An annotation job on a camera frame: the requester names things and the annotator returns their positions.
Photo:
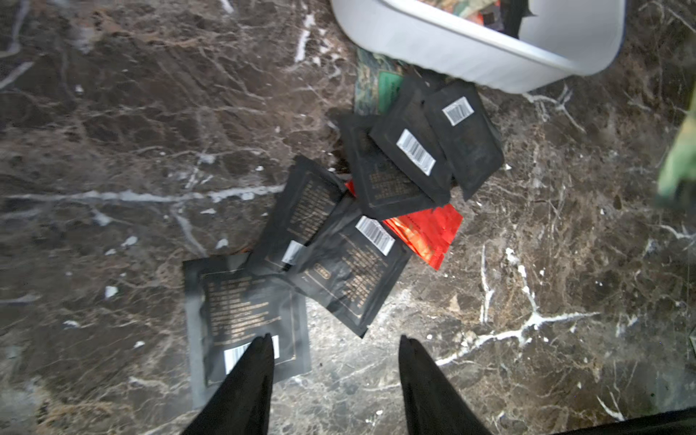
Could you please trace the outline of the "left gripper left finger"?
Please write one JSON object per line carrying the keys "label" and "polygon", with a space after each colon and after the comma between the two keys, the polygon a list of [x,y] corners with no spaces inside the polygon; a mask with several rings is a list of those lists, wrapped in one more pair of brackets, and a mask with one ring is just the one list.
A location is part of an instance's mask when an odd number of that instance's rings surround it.
{"label": "left gripper left finger", "polygon": [[272,336],[255,338],[182,434],[267,434],[274,370]]}

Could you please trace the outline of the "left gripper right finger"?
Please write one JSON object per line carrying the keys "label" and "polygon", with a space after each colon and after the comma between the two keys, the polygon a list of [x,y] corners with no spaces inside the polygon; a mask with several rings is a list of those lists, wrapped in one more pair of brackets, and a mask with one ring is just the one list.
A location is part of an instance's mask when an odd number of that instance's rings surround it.
{"label": "left gripper right finger", "polygon": [[399,373],[410,434],[488,434],[422,344],[402,336]]}

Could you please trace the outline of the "small red tea bag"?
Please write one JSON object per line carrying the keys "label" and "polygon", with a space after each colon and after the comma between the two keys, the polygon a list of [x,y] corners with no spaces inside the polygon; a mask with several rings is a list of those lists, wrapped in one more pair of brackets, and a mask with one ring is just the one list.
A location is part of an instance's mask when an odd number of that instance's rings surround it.
{"label": "small red tea bag", "polygon": [[454,241],[462,215],[451,204],[417,211],[417,205],[429,205],[431,199],[404,175],[371,175],[360,181],[367,197],[362,204],[370,207],[370,217],[381,221],[408,248],[429,266],[438,270]]}

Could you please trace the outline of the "green tea bag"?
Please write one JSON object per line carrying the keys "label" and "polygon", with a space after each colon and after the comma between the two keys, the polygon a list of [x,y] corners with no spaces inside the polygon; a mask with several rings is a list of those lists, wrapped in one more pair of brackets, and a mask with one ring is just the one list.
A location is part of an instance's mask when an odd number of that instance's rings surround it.
{"label": "green tea bag", "polygon": [[388,112],[399,95],[405,73],[405,63],[358,48],[353,111],[358,115]]}
{"label": "green tea bag", "polygon": [[661,168],[656,195],[662,206],[695,210],[695,92]]}

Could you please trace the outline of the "black tea bag lower left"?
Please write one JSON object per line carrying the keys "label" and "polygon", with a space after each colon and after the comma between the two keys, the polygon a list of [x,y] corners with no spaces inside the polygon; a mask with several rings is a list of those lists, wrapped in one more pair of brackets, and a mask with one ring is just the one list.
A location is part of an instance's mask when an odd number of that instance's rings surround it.
{"label": "black tea bag lower left", "polygon": [[312,370],[306,298],[280,278],[249,272],[248,257],[207,257],[182,264],[196,409],[207,404],[259,336],[271,336],[275,382]]}

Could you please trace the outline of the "black tea bag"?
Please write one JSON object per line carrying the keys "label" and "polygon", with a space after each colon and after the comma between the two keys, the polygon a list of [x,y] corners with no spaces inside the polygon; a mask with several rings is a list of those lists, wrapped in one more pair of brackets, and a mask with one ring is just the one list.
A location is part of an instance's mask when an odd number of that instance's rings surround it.
{"label": "black tea bag", "polygon": [[413,252],[351,193],[289,268],[287,279],[359,337],[384,305]]}
{"label": "black tea bag", "polygon": [[470,199],[504,164],[474,83],[410,76],[381,115],[344,114],[341,139],[362,213],[378,220]]}
{"label": "black tea bag", "polygon": [[317,162],[298,155],[246,265],[259,274],[288,270],[312,241],[346,192],[344,182]]}
{"label": "black tea bag", "polygon": [[312,370],[306,298],[280,278],[249,272],[248,257],[207,257],[182,264],[196,409],[207,404],[259,336],[271,336],[275,382]]}

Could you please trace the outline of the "black tea bag upper left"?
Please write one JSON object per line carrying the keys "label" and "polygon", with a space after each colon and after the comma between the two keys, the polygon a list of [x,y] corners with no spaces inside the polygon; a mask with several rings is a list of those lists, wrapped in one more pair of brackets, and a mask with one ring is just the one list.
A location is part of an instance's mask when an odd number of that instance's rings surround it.
{"label": "black tea bag upper left", "polygon": [[289,268],[287,279],[359,337],[384,305],[413,252],[351,193]]}

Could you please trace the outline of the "black tea bag top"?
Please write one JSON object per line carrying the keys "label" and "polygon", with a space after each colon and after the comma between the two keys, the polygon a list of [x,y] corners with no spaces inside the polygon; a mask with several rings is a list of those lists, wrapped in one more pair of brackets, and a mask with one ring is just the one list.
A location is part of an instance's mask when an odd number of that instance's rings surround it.
{"label": "black tea bag top", "polygon": [[381,115],[344,114],[341,139],[362,213],[378,220],[470,199],[504,164],[474,83],[410,76]]}

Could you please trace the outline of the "white storage box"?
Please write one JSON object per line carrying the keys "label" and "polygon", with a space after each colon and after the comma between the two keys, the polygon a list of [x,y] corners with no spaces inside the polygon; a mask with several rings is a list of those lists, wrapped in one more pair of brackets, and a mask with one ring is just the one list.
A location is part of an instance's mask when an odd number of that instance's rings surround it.
{"label": "white storage box", "polygon": [[605,70],[624,37],[624,1],[531,1],[513,38],[420,1],[332,0],[337,23],[368,52],[523,94]]}

